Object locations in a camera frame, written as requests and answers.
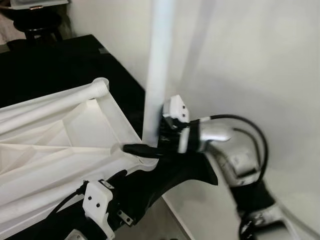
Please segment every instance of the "white bracket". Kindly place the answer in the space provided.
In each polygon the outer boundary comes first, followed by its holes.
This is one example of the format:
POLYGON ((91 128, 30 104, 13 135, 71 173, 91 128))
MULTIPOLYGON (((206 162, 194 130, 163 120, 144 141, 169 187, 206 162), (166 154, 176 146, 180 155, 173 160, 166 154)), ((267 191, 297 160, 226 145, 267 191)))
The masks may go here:
POLYGON ((112 192, 99 181, 89 182, 86 186, 82 207, 85 215, 91 218, 105 233, 108 240, 116 235, 108 224, 107 208, 113 199, 112 192))
POLYGON ((162 116, 165 119, 178 119, 181 123, 188 123, 189 111, 180 95, 175 95, 163 105, 162 116))
POLYGON ((88 240, 79 230, 73 229, 64 240, 88 240))

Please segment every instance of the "black cable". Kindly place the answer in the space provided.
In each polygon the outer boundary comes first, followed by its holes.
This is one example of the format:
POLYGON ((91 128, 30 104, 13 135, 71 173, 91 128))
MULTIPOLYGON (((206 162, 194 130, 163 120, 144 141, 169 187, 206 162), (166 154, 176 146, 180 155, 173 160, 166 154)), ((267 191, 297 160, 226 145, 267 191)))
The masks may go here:
POLYGON ((250 132, 248 132, 248 131, 246 131, 244 129, 241 129, 241 128, 234 127, 233 130, 236 131, 236 132, 239 132, 239 133, 243 133, 243 134, 247 135, 251 139, 251 141, 253 142, 253 145, 254 145, 256 159, 258 160, 259 166, 261 167, 261 165, 262 165, 262 163, 261 163, 261 154, 260 154, 260 150, 259 150, 258 141, 255 138, 255 136, 253 136, 250 132))
MULTIPOLYGON (((242 121, 248 125, 250 125, 252 128, 254 128, 256 130, 256 132, 259 134, 261 140, 262 140, 262 144, 263 144, 263 150, 264 150, 264 156, 263 156, 263 163, 261 165, 261 169, 260 169, 260 175, 256 181, 256 184, 259 184, 262 182, 262 179, 265 175, 266 169, 267 169, 267 164, 268 164, 268 160, 269 160, 269 146, 268 146, 268 142, 267 139, 264 135, 264 133, 262 132, 262 130, 252 121, 250 121, 249 119, 242 117, 242 116, 238 116, 238 115, 233 115, 233 114, 219 114, 219 115, 212 115, 210 116, 211 120, 215 120, 215 119, 235 119, 235 120, 239 120, 242 121)), ((256 138, 251 135, 249 132, 240 129, 240 128, 234 128, 233 130, 238 131, 238 132, 242 132, 246 135, 248 135, 252 140, 254 139, 253 143, 255 145, 256 150, 259 151, 259 146, 258 143, 256 141, 256 138)), ((252 221, 250 221, 248 219, 248 215, 249 213, 246 212, 242 218, 241 218, 241 222, 239 225, 239 229, 238 229, 238 236, 240 240, 255 240, 255 237, 253 236, 253 228, 254 228, 254 224, 252 223, 252 221)))
POLYGON ((47 226, 50 225, 52 220, 54 219, 54 216, 57 214, 57 212, 72 198, 74 198, 77 195, 85 194, 86 188, 89 181, 84 181, 81 187, 79 187, 75 192, 71 193, 69 196, 67 196, 65 199, 63 199, 50 213, 49 215, 43 220, 40 229, 38 233, 35 235, 34 240, 42 240, 43 239, 43 231, 46 230, 47 226))
MULTIPOLYGON (((260 175, 256 181, 257 184, 260 183, 265 175, 267 165, 268 165, 268 160, 269 160, 268 142, 267 142, 267 139, 266 139, 264 133, 262 132, 262 130, 254 122, 252 122, 251 120, 249 120, 243 116, 238 116, 238 115, 234 115, 234 114, 218 114, 218 115, 210 116, 210 120, 215 120, 215 119, 235 119, 235 120, 242 121, 242 122, 250 125, 259 134, 259 136, 262 140, 262 145, 263 145, 263 150, 264 150, 263 163, 262 163, 262 166, 260 169, 260 175)), ((199 123, 199 119, 191 121, 190 125, 198 124, 198 123, 199 123)))

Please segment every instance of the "black stool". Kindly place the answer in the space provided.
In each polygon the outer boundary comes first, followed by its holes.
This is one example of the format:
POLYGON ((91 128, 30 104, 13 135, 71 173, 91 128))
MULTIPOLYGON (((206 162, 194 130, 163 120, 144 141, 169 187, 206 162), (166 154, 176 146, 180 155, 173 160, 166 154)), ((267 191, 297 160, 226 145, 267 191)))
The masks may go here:
POLYGON ((56 41, 62 41, 62 36, 58 30, 62 22, 61 17, 52 11, 35 10, 24 14, 14 20, 14 27, 25 34, 27 41, 36 44, 35 36, 47 36, 54 34, 56 41))

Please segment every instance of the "white object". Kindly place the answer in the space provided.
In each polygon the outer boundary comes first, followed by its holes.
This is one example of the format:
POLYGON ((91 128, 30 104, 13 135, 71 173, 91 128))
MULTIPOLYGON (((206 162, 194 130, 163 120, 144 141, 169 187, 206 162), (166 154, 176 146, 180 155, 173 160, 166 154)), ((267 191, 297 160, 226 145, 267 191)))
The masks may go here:
POLYGON ((79 92, 75 92, 69 96, 3 121, 0 123, 0 134, 9 132, 10 130, 16 129, 35 120, 44 118, 63 109, 82 103, 88 99, 103 97, 109 92, 108 86, 109 81, 106 78, 97 78, 86 89, 82 89, 79 92))
POLYGON ((163 104, 162 116, 164 118, 178 119, 182 123, 190 121, 189 110, 180 95, 175 95, 163 104))
MULTIPOLYGON (((33 111, 47 103, 85 91, 91 84, 50 94, 0 109, 3 118, 14 118, 25 109, 33 111)), ((83 180, 108 179, 121 170, 150 171, 122 152, 119 143, 141 140, 121 109, 107 94, 85 100, 47 117, 0 135, 0 239, 6 239, 43 220, 83 180)), ((72 199, 65 207, 81 200, 72 199)))
POLYGON ((10 3, 13 9, 20 10, 67 4, 68 0, 10 0, 10 3))
POLYGON ((108 204, 113 199, 112 192, 98 181, 86 186, 82 207, 87 217, 91 218, 105 233, 108 240, 116 235, 108 224, 108 204))
POLYGON ((166 81, 172 45, 174 0, 153 1, 152 36, 144 104, 142 142, 158 145, 161 109, 165 102, 166 81))

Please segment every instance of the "white cylinder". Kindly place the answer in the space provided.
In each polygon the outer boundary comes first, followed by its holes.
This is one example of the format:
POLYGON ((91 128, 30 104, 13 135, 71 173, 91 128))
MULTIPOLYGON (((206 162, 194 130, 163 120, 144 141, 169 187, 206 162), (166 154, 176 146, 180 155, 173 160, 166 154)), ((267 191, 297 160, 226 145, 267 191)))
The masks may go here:
POLYGON ((3 111, 3 112, 0 112, 0 121, 3 122, 9 118, 12 118, 12 117, 15 117, 19 114, 21 114, 21 112, 28 112, 32 109, 36 109, 40 106, 43 106, 43 105, 46 105, 48 104, 49 102, 52 102, 53 100, 50 99, 50 100, 46 100, 46 101, 43 101, 43 102, 38 102, 38 103, 35 103, 35 104, 29 104, 29 105, 26 105, 26 106, 21 106, 21 107, 17 107, 17 108, 13 108, 13 109, 9 109, 9 110, 6 110, 6 111, 3 111))
POLYGON ((84 89, 1 122, 0 134, 80 104, 86 100, 103 97, 108 94, 108 87, 109 81, 104 77, 98 77, 93 80, 90 86, 84 89))
POLYGON ((151 48, 144 103, 142 142, 158 145, 161 109, 165 101, 166 82, 173 38, 175 0, 154 0, 151 48))

